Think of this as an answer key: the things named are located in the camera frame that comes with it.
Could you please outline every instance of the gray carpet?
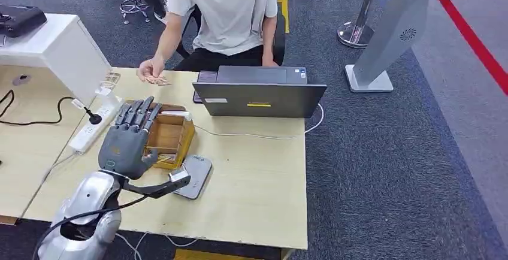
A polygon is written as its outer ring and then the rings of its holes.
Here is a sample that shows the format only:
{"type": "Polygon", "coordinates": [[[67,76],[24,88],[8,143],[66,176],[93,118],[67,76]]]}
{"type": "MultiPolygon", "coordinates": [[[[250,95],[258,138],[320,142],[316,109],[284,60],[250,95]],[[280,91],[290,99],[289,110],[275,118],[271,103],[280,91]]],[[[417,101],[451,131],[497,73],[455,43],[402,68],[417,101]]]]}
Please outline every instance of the gray carpet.
{"type": "MultiPolygon", "coordinates": [[[[123,25],[120,1],[1,0],[76,13],[112,65],[137,66],[153,54],[162,26],[142,19],[123,25]]],[[[374,24],[385,2],[376,0],[374,24]]],[[[360,3],[289,0],[285,64],[306,66],[310,77],[329,85],[322,100],[325,121],[306,138],[309,250],[293,259],[507,259],[413,53],[389,69],[393,93],[349,92],[342,69],[361,52],[339,45],[335,30],[360,3]]],[[[44,225],[0,226],[0,259],[27,259],[44,225]]],[[[133,241],[140,236],[124,233],[133,241]]],[[[140,249],[144,259],[168,259],[172,252],[163,241],[148,238],[140,249]]],[[[261,247],[200,242],[198,250],[273,255],[261,247]]],[[[131,257],[115,241],[106,259],[131,257]]]]}

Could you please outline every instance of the white cable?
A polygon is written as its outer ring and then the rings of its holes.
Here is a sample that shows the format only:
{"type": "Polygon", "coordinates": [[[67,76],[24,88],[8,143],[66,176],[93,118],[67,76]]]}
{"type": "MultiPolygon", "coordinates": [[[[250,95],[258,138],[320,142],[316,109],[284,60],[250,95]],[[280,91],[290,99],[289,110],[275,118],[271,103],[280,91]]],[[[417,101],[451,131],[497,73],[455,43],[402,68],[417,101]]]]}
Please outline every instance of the white cable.
{"type": "Polygon", "coordinates": [[[323,122],[323,119],[325,118],[325,110],[323,109],[321,104],[318,103],[317,106],[319,106],[319,108],[321,109],[321,119],[319,119],[319,121],[318,121],[318,123],[316,125],[314,125],[311,128],[305,130],[304,134],[307,134],[307,133],[311,132],[312,130],[316,129],[319,125],[321,125],[321,122],[323,122]]]}
{"type": "Polygon", "coordinates": [[[266,135],[257,135],[257,134],[248,134],[248,133],[217,133],[217,132],[209,131],[209,130],[207,130],[199,125],[196,125],[196,124],[194,124],[194,126],[196,126],[197,128],[199,128],[211,135],[216,135],[216,136],[252,136],[252,137],[258,137],[258,138],[264,138],[264,139],[274,139],[274,140],[291,140],[296,137],[296,136],[275,137],[275,136],[266,136],[266,135]]]}
{"type": "MultiPolygon", "coordinates": [[[[317,104],[319,108],[321,109],[321,119],[319,119],[318,123],[311,128],[305,130],[304,134],[307,134],[308,132],[311,132],[312,130],[316,129],[321,123],[323,122],[323,119],[325,118],[325,110],[321,106],[321,104],[317,104]]],[[[258,137],[258,138],[264,138],[264,139],[272,139],[272,140],[291,140],[296,138],[296,136],[289,136],[289,137],[277,137],[277,136],[267,136],[267,135],[258,135],[258,134],[248,134],[248,133],[217,133],[213,131],[209,131],[208,129],[205,129],[199,125],[194,124],[197,128],[216,136],[251,136],[251,137],[258,137]]]]}
{"type": "Polygon", "coordinates": [[[139,248],[139,246],[140,246],[141,242],[143,241],[143,238],[144,238],[147,234],[148,234],[148,232],[145,232],[145,233],[143,234],[143,236],[141,236],[140,240],[138,241],[138,244],[136,244],[136,248],[134,248],[134,251],[135,251],[135,252],[138,252],[138,248],[139,248]]]}
{"type": "Polygon", "coordinates": [[[196,241],[198,241],[197,239],[194,239],[187,244],[176,244],[175,242],[173,242],[173,239],[171,239],[171,237],[169,235],[164,234],[164,236],[166,236],[166,238],[171,242],[171,244],[175,245],[176,247],[180,247],[180,248],[193,245],[194,243],[196,243],[196,241]]]}
{"type": "MultiPolygon", "coordinates": [[[[143,260],[141,258],[141,254],[139,253],[138,251],[138,248],[141,244],[141,242],[143,242],[143,238],[148,234],[148,232],[145,232],[143,234],[143,236],[141,236],[140,240],[138,241],[138,244],[136,244],[136,247],[132,246],[129,241],[127,240],[127,238],[125,238],[124,236],[118,234],[118,233],[115,233],[115,235],[117,235],[118,237],[120,237],[121,239],[123,239],[125,241],[125,243],[134,251],[134,260],[143,260]]],[[[198,241],[198,239],[194,239],[192,240],[191,242],[187,243],[187,244],[176,244],[173,239],[170,238],[169,235],[166,235],[166,234],[163,234],[164,236],[166,236],[166,238],[171,242],[171,244],[175,245],[176,247],[187,247],[187,246],[190,246],[190,245],[193,245],[194,243],[196,243],[196,241],[198,241]]]]}
{"type": "MultiPolygon", "coordinates": [[[[115,233],[115,235],[116,235],[116,236],[118,236],[118,237],[120,237],[123,241],[125,241],[125,244],[127,244],[127,246],[129,246],[132,250],[134,250],[134,260],[138,260],[138,258],[136,258],[136,256],[138,256],[138,257],[139,257],[139,260],[143,260],[143,259],[142,259],[142,257],[141,257],[141,254],[139,253],[139,251],[138,251],[138,249],[137,249],[137,248],[138,248],[138,246],[134,247],[133,245],[131,245],[131,244],[129,243],[129,240],[127,240],[127,238],[125,238],[124,236],[122,236],[122,235],[120,235],[120,234],[118,234],[118,233],[115,233]]],[[[146,233],[145,233],[143,236],[141,236],[141,239],[140,239],[140,241],[138,242],[138,245],[141,243],[141,240],[143,239],[143,237],[144,237],[145,235],[146,235],[146,233]]]]}
{"type": "Polygon", "coordinates": [[[39,184],[39,186],[37,187],[37,190],[35,190],[35,193],[32,195],[32,198],[30,198],[30,201],[28,201],[28,204],[26,205],[25,209],[23,210],[23,212],[21,213],[21,216],[19,216],[19,218],[23,218],[23,216],[25,216],[25,213],[26,211],[28,210],[28,207],[30,207],[30,205],[32,204],[32,202],[34,201],[35,197],[37,196],[37,194],[39,193],[39,191],[41,190],[44,182],[46,182],[47,178],[49,177],[49,174],[51,173],[51,171],[57,167],[58,165],[64,163],[65,161],[71,159],[72,157],[76,156],[77,153],[73,153],[73,154],[70,154],[69,156],[63,158],[62,160],[60,161],[57,161],[55,162],[48,170],[46,170],[46,173],[44,173],[44,176],[42,177],[41,179],[41,183],[39,184]]]}

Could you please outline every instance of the man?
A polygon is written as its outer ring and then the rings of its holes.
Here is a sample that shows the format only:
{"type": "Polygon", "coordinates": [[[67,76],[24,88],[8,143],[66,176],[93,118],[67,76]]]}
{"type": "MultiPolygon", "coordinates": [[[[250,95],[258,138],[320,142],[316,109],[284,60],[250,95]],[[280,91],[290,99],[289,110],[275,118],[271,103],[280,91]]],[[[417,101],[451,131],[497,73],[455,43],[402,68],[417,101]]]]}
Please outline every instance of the man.
{"type": "Polygon", "coordinates": [[[277,0],[167,0],[167,23],[157,51],[137,71],[142,81],[146,77],[159,77],[182,37],[182,18],[194,5],[202,13],[201,29],[193,42],[195,50],[175,70],[216,71],[220,65],[277,65],[273,61],[277,0]]]}

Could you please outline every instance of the black cable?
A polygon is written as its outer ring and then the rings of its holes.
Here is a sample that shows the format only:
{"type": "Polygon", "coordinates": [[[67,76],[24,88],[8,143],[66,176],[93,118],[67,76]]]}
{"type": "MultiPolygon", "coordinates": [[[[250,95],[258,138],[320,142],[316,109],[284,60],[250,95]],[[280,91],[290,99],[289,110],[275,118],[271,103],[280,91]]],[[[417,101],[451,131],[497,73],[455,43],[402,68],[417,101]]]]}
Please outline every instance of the black cable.
{"type": "MultiPolygon", "coordinates": [[[[11,100],[5,106],[2,113],[0,113],[0,117],[2,117],[5,114],[5,112],[7,112],[7,110],[11,106],[11,104],[14,102],[14,91],[11,89],[7,92],[7,94],[2,99],[0,99],[0,104],[2,104],[2,102],[4,102],[7,99],[7,97],[9,97],[9,95],[11,95],[11,100]]],[[[16,126],[27,126],[27,125],[33,125],[33,124],[58,124],[58,123],[60,123],[60,121],[62,121],[62,110],[61,110],[62,101],[66,100],[66,99],[74,99],[74,98],[70,97],[70,96],[66,96],[66,97],[62,97],[58,101],[58,103],[56,105],[56,109],[58,110],[58,120],[57,121],[33,121],[33,122],[25,122],[25,123],[16,123],[16,122],[9,122],[9,121],[0,120],[0,123],[8,124],[8,125],[16,125],[16,126]]]]}
{"type": "Polygon", "coordinates": [[[55,230],[57,227],[59,226],[62,226],[63,224],[66,224],[66,223],[69,223],[71,222],[72,220],[74,219],[78,219],[78,218],[81,218],[81,217],[86,217],[86,216],[90,216],[90,215],[95,215],[95,214],[101,214],[101,213],[107,213],[107,212],[111,212],[111,211],[115,211],[115,210],[120,210],[120,209],[123,209],[123,208],[127,208],[129,206],[132,206],[134,204],[137,204],[139,202],[142,202],[143,200],[145,200],[146,198],[148,198],[147,195],[141,197],[141,198],[138,198],[134,201],[131,201],[129,203],[126,203],[126,204],[123,204],[123,205],[120,205],[118,207],[113,207],[113,208],[104,208],[104,209],[100,209],[100,210],[95,210],[95,211],[90,211],[90,212],[85,212],[85,213],[81,213],[81,214],[78,214],[78,215],[74,215],[73,217],[69,217],[69,218],[65,218],[64,220],[58,222],[57,224],[51,226],[50,228],[48,228],[44,234],[39,238],[39,241],[37,242],[37,246],[35,246],[35,250],[34,250],[34,254],[32,254],[32,260],[36,260],[37,259],[37,251],[39,250],[39,248],[41,247],[41,244],[43,243],[44,239],[53,231],[55,230]]]}

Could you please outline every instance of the silver robotic arm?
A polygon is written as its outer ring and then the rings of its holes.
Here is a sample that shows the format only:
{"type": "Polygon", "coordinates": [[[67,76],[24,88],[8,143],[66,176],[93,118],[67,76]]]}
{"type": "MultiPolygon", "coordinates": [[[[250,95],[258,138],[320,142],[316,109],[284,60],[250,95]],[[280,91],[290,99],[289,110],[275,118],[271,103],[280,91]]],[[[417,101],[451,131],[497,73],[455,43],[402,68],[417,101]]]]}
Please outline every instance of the silver robotic arm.
{"type": "Polygon", "coordinates": [[[159,198],[186,186],[191,177],[182,167],[169,173],[168,181],[155,186],[129,184],[139,179],[157,161],[157,151],[143,157],[148,133],[161,109],[153,97],[125,104],[110,127],[99,152],[100,170],[89,174],[57,212],[51,227],[34,251],[41,260],[100,260],[120,227],[121,208],[148,197],[159,198]],[[122,189],[143,195],[118,204],[122,189]]]}

